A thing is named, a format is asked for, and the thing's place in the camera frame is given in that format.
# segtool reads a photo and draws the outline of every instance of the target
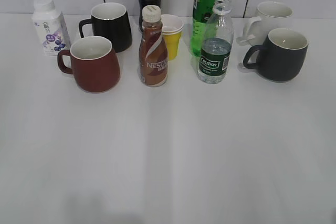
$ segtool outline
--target brown bottle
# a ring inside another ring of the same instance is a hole
[[[143,34],[139,49],[141,81],[158,87],[167,80],[168,53],[162,37],[161,10],[148,5],[142,10]]]

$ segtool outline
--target black mug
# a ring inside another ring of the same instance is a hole
[[[289,81],[296,77],[303,66],[308,49],[304,35],[288,28],[277,28],[269,32],[263,45],[249,49],[244,58],[244,67],[257,69],[259,74],[272,81]],[[255,63],[248,63],[259,51]]]
[[[91,10],[91,18],[79,22],[80,37],[84,38],[83,26],[92,24],[93,34],[109,39],[116,52],[132,45],[132,33],[127,9],[119,3],[103,3]]]

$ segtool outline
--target red mug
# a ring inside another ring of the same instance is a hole
[[[63,62],[63,55],[71,59],[71,67]],[[59,69],[72,74],[78,86],[89,92],[104,92],[113,88],[120,79],[120,68],[112,43],[100,36],[77,40],[70,50],[57,56]]]

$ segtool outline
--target paper cup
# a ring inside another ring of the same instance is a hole
[[[183,21],[179,17],[170,14],[161,15],[161,21],[163,24],[162,34],[167,45],[169,60],[173,60],[177,56],[184,26]]]

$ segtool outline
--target white mug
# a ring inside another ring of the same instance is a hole
[[[243,36],[237,38],[240,45],[250,43],[261,45],[268,33],[275,28],[290,28],[292,9],[280,2],[267,1],[258,5],[256,17],[250,18],[245,24]]]

